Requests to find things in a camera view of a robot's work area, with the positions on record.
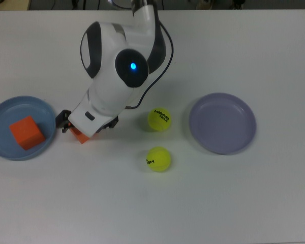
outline table surface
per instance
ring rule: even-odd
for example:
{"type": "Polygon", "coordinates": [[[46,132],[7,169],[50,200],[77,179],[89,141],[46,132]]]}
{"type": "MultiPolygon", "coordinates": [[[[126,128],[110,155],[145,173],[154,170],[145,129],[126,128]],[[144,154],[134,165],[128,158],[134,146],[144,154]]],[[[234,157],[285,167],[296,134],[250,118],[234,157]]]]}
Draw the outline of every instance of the table surface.
{"type": "MultiPolygon", "coordinates": [[[[160,19],[174,59],[138,109],[84,145],[57,131],[37,158],[0,158],[0,244],[305,241],[305,10],[160,19]],[[214,92],[255,113],[256,137],[239,154],[212,154],[190,134],[190,108],[214,92]],[[158,106],[172,114],[164,133],[147,129],[158,106]],[[167,172],[146,166],[154,146],[171,152],[167,172]]],[[[92,82],[79,47],[96,20],[133,23],[124,11],[0,12],[0,103],[30,95],[56,114],[74,109],[92,82]]]]}

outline orange cube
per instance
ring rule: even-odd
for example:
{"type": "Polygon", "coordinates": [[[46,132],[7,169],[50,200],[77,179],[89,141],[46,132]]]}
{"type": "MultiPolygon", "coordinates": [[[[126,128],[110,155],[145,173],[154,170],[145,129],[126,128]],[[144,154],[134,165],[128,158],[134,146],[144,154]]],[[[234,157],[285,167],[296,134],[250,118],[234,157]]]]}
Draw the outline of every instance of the orange cube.
{"type": "Polygon", "coordinates": [[[25,150],[45,141],[45,137],[31,116],[13,123],[9,126],[10,131],[17,143],[25,150]]]}
{"type": "Polygon", "coordinates": [[[82,134],[77,128],[72,127],[70,128],[70,131],[72,132],[72,134],[77,138],[78,141],[80,141],[81,144],[84,144],[85,142],[87,142],[89,140],[89,137],[87,137],[86,135],[82,134]]]}

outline black cable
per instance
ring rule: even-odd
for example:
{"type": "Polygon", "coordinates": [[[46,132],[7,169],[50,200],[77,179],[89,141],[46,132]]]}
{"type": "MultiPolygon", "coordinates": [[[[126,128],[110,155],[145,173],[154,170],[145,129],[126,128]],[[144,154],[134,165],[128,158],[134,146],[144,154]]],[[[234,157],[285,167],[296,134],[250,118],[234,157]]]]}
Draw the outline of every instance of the black cable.
{"type": "Polygon", "coordinates": [[[169,35],[168,31],[166,30],[166,28],[164,27],[164,25],[159,21],[161,27],[163,28],[164,32],[166,33],[168,39],[169,39],[169,42],[171,43],[171,57],[169,58],[169,61],[168,61],[168,64],[167,66],[165,67],[164,71],[157,77],[157,79],[146,89],[146,91],[143,93],[143,95],[141,96],[140,98],[140,101],[139,103],[134,106],[134,107],[131,107],[131,106],[127,106],[126,109],[135,109],[135,108],[138,108],[144,98],[144,96],[147,94],[147,92],[149,91],[149,89],[155,85],[155,83],[164,75],[164,73],[167,71],[168,67],[170,66],[171,62],[172,62],[172,59],[173,59],[173,55],[174,55],[174,46],[173,46],[173,41],[172,41],[172,38],[171,36],[169,35]]]}
{"type": "Polygon", "coordinates": [[[120,6],[120,5],[117,5],[113,0],[111,0],[111,2],[112,2],[112,5],[118,7],[119,9],[131,10],[131,8],[126,8],[126,7],[122,7],[122,6],[120,6]]]}
{"type": "Polygon", "coordinates": [[[54,6],[55,6],[55,0],[54,0],[54,3],[53,3],[53,5],[52,5],[52,8],[51,8],[51,10],[53,10],[54,6]]]}

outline blue light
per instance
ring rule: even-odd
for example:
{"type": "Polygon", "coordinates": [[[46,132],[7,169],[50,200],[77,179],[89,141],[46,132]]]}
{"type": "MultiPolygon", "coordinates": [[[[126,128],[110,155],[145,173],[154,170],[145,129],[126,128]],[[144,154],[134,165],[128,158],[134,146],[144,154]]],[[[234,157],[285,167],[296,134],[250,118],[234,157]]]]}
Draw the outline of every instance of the blue light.
{"type": "Polygon", "coordinates": [[[135,63],[131,63],[130,67],[131,67],[132,70],[135,70],[137,68],[137,65],[135,63]]]}

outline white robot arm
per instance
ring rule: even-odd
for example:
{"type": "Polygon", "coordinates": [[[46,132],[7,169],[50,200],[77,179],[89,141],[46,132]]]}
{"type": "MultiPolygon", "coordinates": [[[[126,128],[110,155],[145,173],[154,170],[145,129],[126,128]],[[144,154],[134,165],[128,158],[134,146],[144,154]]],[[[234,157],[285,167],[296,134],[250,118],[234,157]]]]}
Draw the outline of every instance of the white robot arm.
{"type": "Polygon", "coordinates": [[[81,41],[81,60],[94,80],[79,105],[64,110],[56,126],[74,126],[87,137],[107,126],[142,93],[142,84],[166,56],[154,0],[132,0],[134,26],[93,23],[81,41]]]}

